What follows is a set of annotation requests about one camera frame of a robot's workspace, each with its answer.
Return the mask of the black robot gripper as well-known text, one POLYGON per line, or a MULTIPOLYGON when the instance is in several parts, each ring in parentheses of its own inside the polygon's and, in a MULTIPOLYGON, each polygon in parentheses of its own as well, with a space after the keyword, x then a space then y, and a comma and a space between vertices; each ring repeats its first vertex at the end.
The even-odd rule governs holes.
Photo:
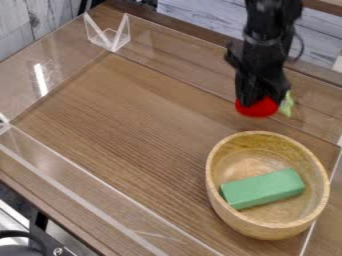
POLYGON ((285 98, 289 84, 283 65, 292 37, 293 30, 289 29, 271 39, 269 45, 264 41, 244 41, 241 45, 225 44, 224 61, 235 69, 236 99, 244 107, 249 107, 264 96, 271 97, 276 104, 285 98))

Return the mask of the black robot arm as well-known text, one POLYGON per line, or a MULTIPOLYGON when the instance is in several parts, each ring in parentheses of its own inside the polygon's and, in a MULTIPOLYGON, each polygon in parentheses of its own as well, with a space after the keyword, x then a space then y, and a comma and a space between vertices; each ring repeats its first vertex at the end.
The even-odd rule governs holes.
POLYGON ((225 46, 225 62, 235 69, 235 94, 243 107, 268 98, 280 105, 289 91, 283 66, 289 57, 295 22, 303 0, 244 0, 243 43, 225 46))

